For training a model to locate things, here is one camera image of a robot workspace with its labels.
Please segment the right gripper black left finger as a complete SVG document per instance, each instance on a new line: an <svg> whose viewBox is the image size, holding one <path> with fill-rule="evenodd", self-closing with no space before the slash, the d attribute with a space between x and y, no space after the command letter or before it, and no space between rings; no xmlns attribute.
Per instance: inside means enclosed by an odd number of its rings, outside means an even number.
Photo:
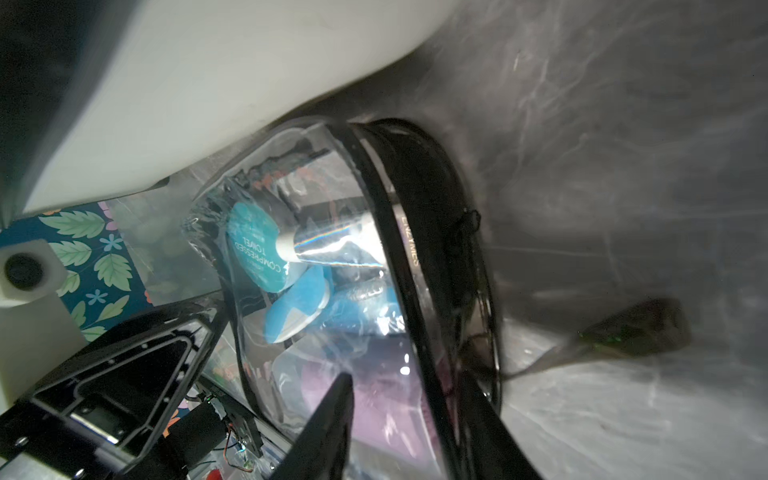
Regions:
<svg viewBox="0 0 768 480"><path fill-rule="evenodd" d="M341 373L269 479L342 479L349 458L353 419L353 378Z"/></svg>

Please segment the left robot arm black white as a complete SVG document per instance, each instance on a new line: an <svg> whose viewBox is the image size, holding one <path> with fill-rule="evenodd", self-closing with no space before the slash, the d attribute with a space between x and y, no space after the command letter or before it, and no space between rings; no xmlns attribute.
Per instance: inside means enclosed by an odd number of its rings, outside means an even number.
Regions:
<svg viewBox="0 0 768 480"><path fill-rule="evenodd" d="M230 315L218 294L109 330L1 418L5 479L188 479L257 471L254 414L204 375Z"/></svg>

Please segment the white black suitcase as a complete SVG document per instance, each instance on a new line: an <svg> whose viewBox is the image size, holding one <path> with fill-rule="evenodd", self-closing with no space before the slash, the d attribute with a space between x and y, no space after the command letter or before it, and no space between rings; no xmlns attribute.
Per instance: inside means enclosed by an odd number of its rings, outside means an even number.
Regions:
<svg viewBox="0 0 768 480"><path fill-rule="evenodd" d="M454 1L5 1L1 222L130 195L422 45Z"/></svg>

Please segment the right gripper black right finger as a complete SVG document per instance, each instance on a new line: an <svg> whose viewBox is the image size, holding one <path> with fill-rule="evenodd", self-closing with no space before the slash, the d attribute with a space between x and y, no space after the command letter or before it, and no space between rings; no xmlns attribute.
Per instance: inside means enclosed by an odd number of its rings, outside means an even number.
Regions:
<svg viewBox="0 0 768 480"><path fill-rule="evenodd" d="M458 376L458 419L469 479L541 479L467 372Z"/></svg>

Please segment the clear toiletry pouch black trim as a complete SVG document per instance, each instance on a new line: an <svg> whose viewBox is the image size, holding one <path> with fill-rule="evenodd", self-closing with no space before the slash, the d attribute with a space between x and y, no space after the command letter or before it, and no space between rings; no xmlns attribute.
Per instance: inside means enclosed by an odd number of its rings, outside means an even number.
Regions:
<svg viewBox="0 0 768 480"><path fill-rule="evenodd" d="M183 230L219 275L261 421L294 443L346 374L349 476L457 479L459 351L493 324L479 223L420 126L308 117L216 172Z"/></svg>

